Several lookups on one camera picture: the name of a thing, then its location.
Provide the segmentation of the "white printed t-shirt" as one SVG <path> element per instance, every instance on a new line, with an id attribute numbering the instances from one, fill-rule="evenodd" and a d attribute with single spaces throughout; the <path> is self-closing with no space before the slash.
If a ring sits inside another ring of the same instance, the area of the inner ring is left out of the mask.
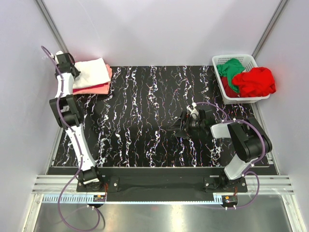
<path id="1" fill-rule="evenodd" d="M 76 62 L 75 68 L 80 74 L 75 78 L 73 89 L 93 87 L 111 81 L 108 68 L 103 58 Z"/>

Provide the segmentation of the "red t-shirt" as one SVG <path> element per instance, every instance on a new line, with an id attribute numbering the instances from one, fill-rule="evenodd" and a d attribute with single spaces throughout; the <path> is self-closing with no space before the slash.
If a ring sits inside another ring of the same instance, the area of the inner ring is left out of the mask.
<path id="1" fill-rule="evenodd" d="M 237 74 L 232 79 L 232 84 L 238 87 L 238 92 L 233 90 L 227 76 L 220 76 L 224 91 L 230 98 L 266 97 L 276 92 L 275 79 L 270 69 L 265 67 L 252 68 L 249 72 Z"/>

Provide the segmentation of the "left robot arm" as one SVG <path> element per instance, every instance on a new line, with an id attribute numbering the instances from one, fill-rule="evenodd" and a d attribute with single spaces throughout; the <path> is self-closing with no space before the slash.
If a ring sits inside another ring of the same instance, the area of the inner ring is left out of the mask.
<path id="1" fill-rule="evenodd" d="M 69 136 L 78 160 L 76 179 L 79 188 L 89 191 L 100 191 L 104 187 L 104 179 L 90 153 L 84 136 L 82 111 L 73 95 L 75 78 L 81 73 L 75 67 L 75 61 L 70 53 L 62 51 L 52 56 L 57 79 L 56 96 L 49 101 L 58 125 Z"/>

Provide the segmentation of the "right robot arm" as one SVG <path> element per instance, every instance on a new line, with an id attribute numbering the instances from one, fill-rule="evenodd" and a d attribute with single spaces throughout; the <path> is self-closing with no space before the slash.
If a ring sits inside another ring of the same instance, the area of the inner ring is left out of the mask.
<path id="1" fill-rule="evenodd" d="M 175 136 L 190 139 L 202 134 L 215 139 L 227 138 L 232 142 L 236 154 L 218 177 L 207 180 L 205 191 L 235 191 L 244 181 L 247 170 L 263 155 L 272 150 L 272 143 L 255 117 L 232 122 L 216 122 L 212 110 L 189 108 L 168 127 Z"/>

